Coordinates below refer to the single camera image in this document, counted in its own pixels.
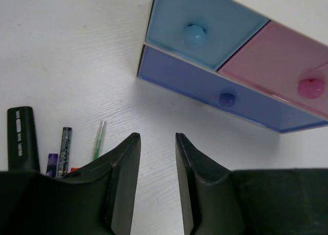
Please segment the light blue drawer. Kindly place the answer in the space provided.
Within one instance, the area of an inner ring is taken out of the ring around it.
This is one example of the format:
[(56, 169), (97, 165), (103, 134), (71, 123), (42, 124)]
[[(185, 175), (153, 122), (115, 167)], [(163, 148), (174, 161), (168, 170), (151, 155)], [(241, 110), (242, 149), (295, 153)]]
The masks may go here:
[(216, 70), (267, 22), (232, 0), (154, 0), (146, 41)]

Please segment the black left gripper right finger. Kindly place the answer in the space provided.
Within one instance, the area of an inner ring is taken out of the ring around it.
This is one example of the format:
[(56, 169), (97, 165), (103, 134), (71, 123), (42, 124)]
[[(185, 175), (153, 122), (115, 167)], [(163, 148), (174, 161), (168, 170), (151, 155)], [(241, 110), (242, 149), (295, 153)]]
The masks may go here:
[(228, 170), (176, 133), (176, 164), (185, 234), (229, 232), (225, 214), (232, 200)]

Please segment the dark blue drawer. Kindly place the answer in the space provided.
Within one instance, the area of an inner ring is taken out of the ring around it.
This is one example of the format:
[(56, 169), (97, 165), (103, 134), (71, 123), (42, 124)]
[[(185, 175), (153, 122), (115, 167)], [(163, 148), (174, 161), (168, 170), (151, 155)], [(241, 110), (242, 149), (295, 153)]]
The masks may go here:
[(144, 46), (138, 76), (205, 105), (276, 132), (327, 125), (327, 121)]

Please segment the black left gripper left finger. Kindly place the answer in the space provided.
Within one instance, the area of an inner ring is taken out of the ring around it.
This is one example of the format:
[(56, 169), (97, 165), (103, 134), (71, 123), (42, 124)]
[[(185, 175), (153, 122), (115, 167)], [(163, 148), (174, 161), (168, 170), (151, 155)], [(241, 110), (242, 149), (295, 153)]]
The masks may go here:
[(67, 174), (74, 204), (63, 234), (130, 234), (140, 162), (140, 134), (132, 133), (113, 150)]

